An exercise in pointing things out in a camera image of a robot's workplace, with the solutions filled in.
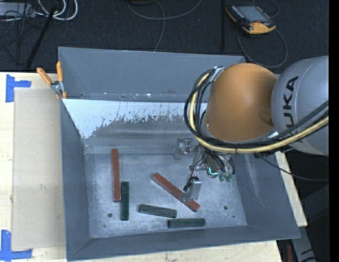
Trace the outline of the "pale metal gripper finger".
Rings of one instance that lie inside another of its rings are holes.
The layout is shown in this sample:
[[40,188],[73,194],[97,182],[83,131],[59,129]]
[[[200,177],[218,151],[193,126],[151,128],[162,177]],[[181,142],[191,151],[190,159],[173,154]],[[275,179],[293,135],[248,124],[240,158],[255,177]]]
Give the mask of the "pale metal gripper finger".
[[199,192],[201,188],[201,181],[193,180],[191,182],[187,182],[183,189],[182,200],[184,202],[189,202],[192,200],[197,200],[199,197]]
[[184,155],[191,154],[193,151],[193,139],[177,139],[174,152],[174,160],[180,160]]

